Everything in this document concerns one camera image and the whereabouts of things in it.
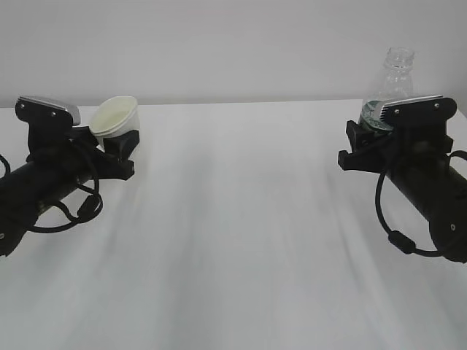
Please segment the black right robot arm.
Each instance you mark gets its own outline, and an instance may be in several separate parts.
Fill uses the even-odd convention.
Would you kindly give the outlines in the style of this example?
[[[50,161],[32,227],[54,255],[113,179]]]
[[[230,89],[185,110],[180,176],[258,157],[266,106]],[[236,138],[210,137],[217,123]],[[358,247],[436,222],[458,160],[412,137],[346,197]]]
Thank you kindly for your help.
[[[457,111],[454,99],[439,95],[381,101],[375,112],[387,131],[347,121],[351,151],[338,154],[344,171],[378,174],[375,188],[377,218],[388,241],[404,254],[443,257],[466,262],[466,178],[452,166],[454,151],[447,122]],[[424,250],[401,231],[389,227],[382,212],[382,185],[389,179],[428,221],[435,246]]]

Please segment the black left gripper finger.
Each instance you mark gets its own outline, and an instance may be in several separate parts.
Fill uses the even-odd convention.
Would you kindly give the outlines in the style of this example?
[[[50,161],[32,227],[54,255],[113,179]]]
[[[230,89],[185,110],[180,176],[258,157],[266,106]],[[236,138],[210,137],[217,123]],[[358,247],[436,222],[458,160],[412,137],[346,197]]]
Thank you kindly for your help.
[[[71,129],[71,140],[88,148],[96,148],[99,145],[88,126],[73,127]]]
[[[129,160],[131,154],[139,145],[139,132],[128,131],[120,136],[104,138],[104,151],[113,156],[119,163]]]

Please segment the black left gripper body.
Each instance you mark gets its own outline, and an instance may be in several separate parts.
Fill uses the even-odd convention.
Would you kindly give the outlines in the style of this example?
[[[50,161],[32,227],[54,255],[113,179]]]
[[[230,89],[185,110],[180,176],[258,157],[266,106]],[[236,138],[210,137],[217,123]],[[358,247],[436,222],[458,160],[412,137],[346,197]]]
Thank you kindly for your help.
[[[98,145],[84,147],[71,140],[72,116],[65,111],[17,101],[15,114],[28,124],[27,161],[56,163],[71,173],[97,173],[99,179],[127,180],[134,175],[134,161],[119,163]]]

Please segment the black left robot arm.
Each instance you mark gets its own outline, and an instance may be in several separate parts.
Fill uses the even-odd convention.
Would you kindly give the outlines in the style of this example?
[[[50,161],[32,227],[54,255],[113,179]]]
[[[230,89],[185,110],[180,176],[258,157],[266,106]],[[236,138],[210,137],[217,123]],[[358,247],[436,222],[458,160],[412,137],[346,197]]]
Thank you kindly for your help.
[[[29,154],[12,170],[1,159],[1,255],[11,254],[27,232],[61,233],[95,219],[104,203],[103,180],[130,179],[140,142],[138,102],[115,96],[102,103],[90,124],[76,106],[21,96],[17,118],[28,125]]]

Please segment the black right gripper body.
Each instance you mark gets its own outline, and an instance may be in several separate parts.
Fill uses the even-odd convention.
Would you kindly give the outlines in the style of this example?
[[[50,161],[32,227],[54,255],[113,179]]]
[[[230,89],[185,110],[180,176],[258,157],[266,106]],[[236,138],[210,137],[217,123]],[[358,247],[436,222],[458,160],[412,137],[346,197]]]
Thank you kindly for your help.
[[[382,171],[391,160],[418,152],[447,154],[453,146],[453,139],[447,135],[447,121],[456,112],[457,104],[452,98],[405,110],[390,125],[391,132],[375,132],[378,139],[372,151],[341,150],[338,164],[344,171]]]

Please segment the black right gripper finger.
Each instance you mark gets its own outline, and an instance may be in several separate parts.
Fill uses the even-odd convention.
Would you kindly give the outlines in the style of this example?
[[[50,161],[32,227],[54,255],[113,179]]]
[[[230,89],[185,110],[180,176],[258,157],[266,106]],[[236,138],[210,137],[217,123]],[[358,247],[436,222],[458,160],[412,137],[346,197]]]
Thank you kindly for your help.
[[[353,120],[347,121],[346,134],[352,153],[372,151],[378,139],[378,135],[375,132],[367,130]]]

